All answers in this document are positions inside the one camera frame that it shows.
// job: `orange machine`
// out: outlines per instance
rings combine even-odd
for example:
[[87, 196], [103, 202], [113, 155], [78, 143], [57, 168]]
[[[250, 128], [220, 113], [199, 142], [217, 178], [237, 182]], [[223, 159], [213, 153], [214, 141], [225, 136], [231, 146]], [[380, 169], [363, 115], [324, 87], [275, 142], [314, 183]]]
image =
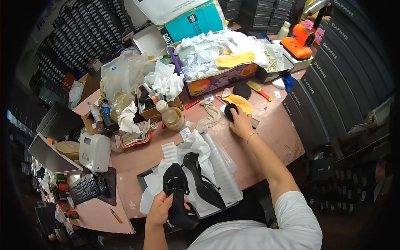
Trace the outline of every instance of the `orange machine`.
[[297, 60], [307, 60], [312, 51], [310, 45], [314, 42], [315, 34], [301, 24], [293, 28], [294, 36], [288, 36], [280, 41], [280, 44]]

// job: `black sponge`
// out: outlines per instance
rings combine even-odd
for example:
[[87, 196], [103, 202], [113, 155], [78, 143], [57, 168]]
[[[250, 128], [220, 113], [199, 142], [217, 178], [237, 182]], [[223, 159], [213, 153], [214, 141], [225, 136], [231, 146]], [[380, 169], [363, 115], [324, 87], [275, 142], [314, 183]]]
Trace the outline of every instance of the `black sponge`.
[[233, 121], [233, 115], [232, 115], [232, 113], [230, 112], [230, 109], [231, 109], [231, 108], [234, 108], [234, 109], [236, 110], [236, 113], [238, 112], [238, 108], [236, 107], [236, 104], [231, 103], [231, 104], [228, 104], [228, 105], [225, 107], [224, 113], [225, 113], [226, 117], [228, 118], [228, 120], [230, 120], [231, 122], [235, 123], [235, 122]]
[[233, 87], [233, 94], [248, 100], [251, 96], [251, 88], [246, 83], [238, 82]]

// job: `mouse pad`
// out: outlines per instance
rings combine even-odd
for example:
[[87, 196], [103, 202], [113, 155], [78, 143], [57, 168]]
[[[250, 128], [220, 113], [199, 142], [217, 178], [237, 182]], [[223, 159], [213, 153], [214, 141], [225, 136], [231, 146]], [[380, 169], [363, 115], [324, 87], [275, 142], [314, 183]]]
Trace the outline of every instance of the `mouse pad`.
[[116, 178], [117, 178], [117, 170], [115, 168], [108, 168], [106, 173], [97, 173], [98, 179], [104, 178], [107, 182], [108, 189], [110, 190], [110, 197], [107, 198], [104, 195], [97, 196], [99, 200], [107, 202], [110, 205], [117, 206], [117, 198], [116, 198]]

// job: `teal box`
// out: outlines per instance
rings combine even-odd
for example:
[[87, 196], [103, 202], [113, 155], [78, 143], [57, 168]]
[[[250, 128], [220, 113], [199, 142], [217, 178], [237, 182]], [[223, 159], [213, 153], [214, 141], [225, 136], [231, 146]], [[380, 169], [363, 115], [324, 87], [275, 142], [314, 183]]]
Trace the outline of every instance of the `teal box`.
[[162, 36], [168, 45], [193, 37], [201, 33], [220, 31], [222, 20], [212, 0], [188, 11], [169, 23], [159, 26]]

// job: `black high heel shoe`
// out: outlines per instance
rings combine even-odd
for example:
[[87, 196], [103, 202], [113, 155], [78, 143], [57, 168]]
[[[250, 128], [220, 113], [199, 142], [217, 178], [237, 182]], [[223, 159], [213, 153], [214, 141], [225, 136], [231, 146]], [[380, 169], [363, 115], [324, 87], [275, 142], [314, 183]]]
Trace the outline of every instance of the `black high heel shoe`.
[[187, 153], [183, 157], [183, 165], [192, 173], [198, 195], [211, 205], [214, 205], [217, 208], [225, 211], [226, 205], [218, 191], [219, 188], [217, 188], [207, 177], [201, 174], [201, 167], [198, 163], [198, 157], [198, 154]]
[[168, 210], [169, 223], [177, 228], [190, 230], [198, 223], [193, 206], [187, 202], [190, 210], [185, 209], [184, 195], [189, 194], [188, 179], [178, 163], [172, 164], [162, 178], [162, 189], [167, 196], [174, 194], [172, 206]]

